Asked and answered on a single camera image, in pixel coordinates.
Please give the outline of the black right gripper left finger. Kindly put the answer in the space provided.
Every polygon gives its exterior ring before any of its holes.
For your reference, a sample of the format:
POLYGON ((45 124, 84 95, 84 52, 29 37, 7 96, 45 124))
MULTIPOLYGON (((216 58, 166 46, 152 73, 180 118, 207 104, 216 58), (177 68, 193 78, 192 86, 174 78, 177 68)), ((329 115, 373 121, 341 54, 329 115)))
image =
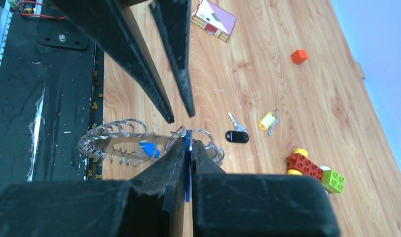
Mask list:
POLYGON ((182 138, 131 180, 32 182, 0 195, 0 237, 180 237, 182 138))

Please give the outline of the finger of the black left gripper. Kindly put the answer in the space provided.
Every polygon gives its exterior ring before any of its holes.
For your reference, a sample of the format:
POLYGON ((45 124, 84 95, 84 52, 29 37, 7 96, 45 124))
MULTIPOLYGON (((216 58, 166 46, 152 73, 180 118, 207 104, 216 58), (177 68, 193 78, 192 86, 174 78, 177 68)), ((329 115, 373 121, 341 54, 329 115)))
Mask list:
POLYGON ((154 0, 149 5, 170 68, 188 116, 195 116, 195 105, 189 75, 189 42, 191 1, 154 0))
POLYGON ((130 7, 119 0, 52 0, 51 4, 133 77, 167 123, 175 121, 161 77, 130 7))

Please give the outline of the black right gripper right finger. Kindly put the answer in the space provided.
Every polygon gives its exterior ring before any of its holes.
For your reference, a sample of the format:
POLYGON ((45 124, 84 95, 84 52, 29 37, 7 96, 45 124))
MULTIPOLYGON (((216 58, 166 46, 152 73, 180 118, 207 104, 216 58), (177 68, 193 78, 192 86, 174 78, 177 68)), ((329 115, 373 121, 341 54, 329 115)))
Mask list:
POLYGON ((338 237, 322 185, 309 176, 226 173, 201 141, 191 150, 196 237, 338 237))

